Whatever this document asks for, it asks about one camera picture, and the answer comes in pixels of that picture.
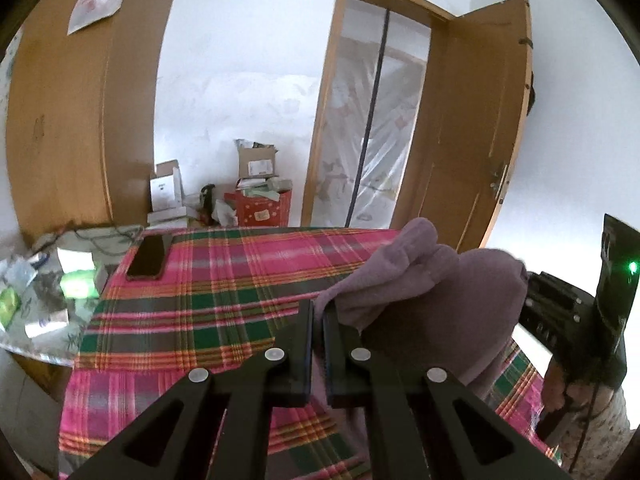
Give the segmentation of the right forearm patterned sleeve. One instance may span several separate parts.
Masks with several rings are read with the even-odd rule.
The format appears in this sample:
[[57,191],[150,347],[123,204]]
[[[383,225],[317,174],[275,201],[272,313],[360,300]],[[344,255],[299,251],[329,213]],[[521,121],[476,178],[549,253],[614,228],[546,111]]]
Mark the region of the right forearm patterned sleeve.
[[608,406],[590,420],[577,463],[570,472],[585,426],[586,422],[578,419],[561,438],[562,468],[573,479],[604,479],[634,435],[627,416],[624,390],[614,393]]

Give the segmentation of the right hand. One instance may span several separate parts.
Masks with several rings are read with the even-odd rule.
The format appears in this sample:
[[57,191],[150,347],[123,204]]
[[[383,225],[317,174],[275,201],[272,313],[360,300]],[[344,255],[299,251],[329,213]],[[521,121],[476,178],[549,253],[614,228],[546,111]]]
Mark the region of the right hand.
[[575,388],[567,385],[562,366],[555,358],[549,362],[546,374],[544,374],[544,384],[541,390],[541,401],[548,412],[559,411],[566,401],[566,397],[574,399]]

